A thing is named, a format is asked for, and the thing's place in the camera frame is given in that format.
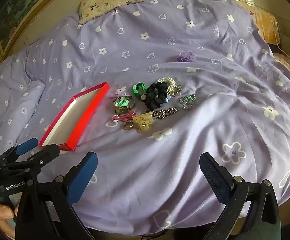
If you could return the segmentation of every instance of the pearl bracelet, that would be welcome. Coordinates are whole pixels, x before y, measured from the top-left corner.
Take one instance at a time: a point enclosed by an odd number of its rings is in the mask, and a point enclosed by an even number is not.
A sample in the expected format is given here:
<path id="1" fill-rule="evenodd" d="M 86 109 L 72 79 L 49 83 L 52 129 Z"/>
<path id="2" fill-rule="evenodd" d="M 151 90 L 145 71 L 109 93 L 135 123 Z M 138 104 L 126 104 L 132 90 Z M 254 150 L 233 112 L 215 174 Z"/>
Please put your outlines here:
<path id="1" fill-rule="evenodd" d="M 176 87 L 176 82 L 175 80 L 173 80 L 172 78 L 170 77 L 163 77 L 163 78 L 160 78 L 159 80 L 157 80 L 157 82 L 166 82 L 169 84 L 169 87 L 167 89 L 167 93 L 170 94 Z"/>

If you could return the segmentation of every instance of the silver chain bracelet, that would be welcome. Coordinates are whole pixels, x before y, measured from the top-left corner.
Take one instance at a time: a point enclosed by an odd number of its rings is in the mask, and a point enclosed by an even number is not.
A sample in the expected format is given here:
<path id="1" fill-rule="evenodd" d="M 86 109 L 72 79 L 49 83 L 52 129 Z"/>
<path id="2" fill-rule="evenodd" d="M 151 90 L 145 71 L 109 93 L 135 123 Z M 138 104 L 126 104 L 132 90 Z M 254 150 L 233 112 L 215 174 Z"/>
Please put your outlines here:
<path id="1" fill-rule="evenodd" d="M 165 119 L 168 116 L 175 114 L 178 111 L 177 107 L 170 108 L 170 109 L 162 109 L 159 111 L 145 111 L 145 113 L 152 113 L 153 114 L 153 119 Z"/>

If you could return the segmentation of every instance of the purple bedsheet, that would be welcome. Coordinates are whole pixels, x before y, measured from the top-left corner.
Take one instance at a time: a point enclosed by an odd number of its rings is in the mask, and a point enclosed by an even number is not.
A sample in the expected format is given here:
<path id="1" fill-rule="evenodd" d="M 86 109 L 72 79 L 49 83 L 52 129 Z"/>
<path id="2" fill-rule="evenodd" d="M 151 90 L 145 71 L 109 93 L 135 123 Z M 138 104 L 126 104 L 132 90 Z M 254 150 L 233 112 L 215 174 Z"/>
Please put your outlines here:
<path id="1" fill-rule="evenodd" d="M 279 204 L 290 197 L 290 72 L 247 11 L 229 0 L 148 0 L 77 22 L 66 17 L 0 64 L 0 153 L 41 139 L 73 95 L 105 81 L 108 95 L 131 94 L 137 82 L 167 76 L 197 98 L 190 111 L 172 98 L 163 108 L 180 110 L 141 134 L 110 121 L 107 96 L 77 150 L 42 169 L 39 180 L 50 181 L 97 153 L 73 205 L 86 226 L 139 235 L 215 221 L 224 206 L 200 171 L 203 152 L 246 181 L 269 179 Z M 183 51 L 197 61 L 176 62 Z M 146 110 L 135 100 L 137 113 Z"/>

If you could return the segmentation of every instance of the purple flower hair clip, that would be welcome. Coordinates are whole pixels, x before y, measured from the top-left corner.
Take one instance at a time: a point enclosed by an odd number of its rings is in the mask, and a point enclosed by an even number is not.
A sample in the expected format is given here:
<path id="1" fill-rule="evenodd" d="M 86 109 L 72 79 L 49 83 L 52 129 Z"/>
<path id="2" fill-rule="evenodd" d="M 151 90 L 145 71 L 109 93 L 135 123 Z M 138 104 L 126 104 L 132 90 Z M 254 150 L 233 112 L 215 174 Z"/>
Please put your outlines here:
<path id="1" fill-rule="evenodd" d="M 176 55 L 177 62 L 195 62 L 196 57 L 191 52 L 181 52 Z"/>

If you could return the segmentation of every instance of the red object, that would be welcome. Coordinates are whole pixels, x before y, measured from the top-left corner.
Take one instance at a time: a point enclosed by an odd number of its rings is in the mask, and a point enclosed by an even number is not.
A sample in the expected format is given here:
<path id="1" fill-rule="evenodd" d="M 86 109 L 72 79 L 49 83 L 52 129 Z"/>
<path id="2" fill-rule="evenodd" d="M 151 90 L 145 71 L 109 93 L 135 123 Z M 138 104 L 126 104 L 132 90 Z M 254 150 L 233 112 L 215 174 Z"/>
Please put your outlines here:
<path id="1" fill-rule="evenodd" d="M 38 145 L 47 146 L 54 143 L 60 150 L 74 151 L 108 90 L 109 85 L 105 82 L 72 97 L 49 126 Z"/>

